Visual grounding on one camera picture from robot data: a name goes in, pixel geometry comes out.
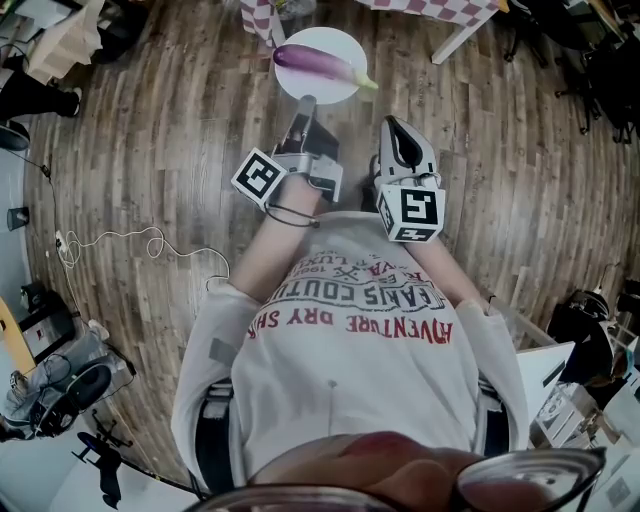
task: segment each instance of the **white plate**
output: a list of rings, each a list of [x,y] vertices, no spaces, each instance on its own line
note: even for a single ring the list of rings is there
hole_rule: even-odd
[[[349,34],[335,28],[314,27],[292,35],[285,44],[310,46],[348,62],[358,71],[367,72],[367,56],[362,46]],[[346,100],[359,87],[342,80],[331,80],[304,71],[292,71],[276,64],[276,77],[282,88],[299,100],[310,94],[318,105],[330,105]]]

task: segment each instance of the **white t-shirt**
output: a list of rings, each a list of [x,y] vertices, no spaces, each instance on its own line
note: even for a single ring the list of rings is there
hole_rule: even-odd
[[[504,320],[471,301],[454,310],[386,239],[378,216],[324,215],[296,261],[264,305],[223,285],[201,307],[171,423],[195,475],[203,397],[231,364],[236,485],[288,450],[337,434],[395,431],[471,451],[479,371],[507,407],[511,448],[526,447],[524,388]]]

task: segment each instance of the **glasses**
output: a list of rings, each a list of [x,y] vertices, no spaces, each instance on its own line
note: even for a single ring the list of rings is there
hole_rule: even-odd
[[[484,459],[456,478],[451,510],[551,512],[571,503],[584,511],[605,464],[605,449],[532,450]],[[244,487],[186,512],[401,512],[404,507],[362,491],[313,485]]]

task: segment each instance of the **purple eggplant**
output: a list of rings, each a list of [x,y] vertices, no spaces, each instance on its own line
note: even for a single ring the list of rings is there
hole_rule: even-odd
[[[359,87],[377,89],[378,84],[371,80],[367,73],[354,69],[348,62],[300,44],[285,44],[273,52],[273,61],[287,69],[312,73],[331,80],[343,80]]]

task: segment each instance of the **table leg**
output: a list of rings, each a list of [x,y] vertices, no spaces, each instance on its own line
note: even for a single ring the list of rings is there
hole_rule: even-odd
[[[489,18],[491,18],[491,16],[484,20],[480,20],[473,27],[456,27],[447,40],[440,45],[440,48],[434,52],[431,57],[431,62],[434,64],[442,64],[444,60],[458,48],[458,46],[469,39],[471,35],[484,25]]]

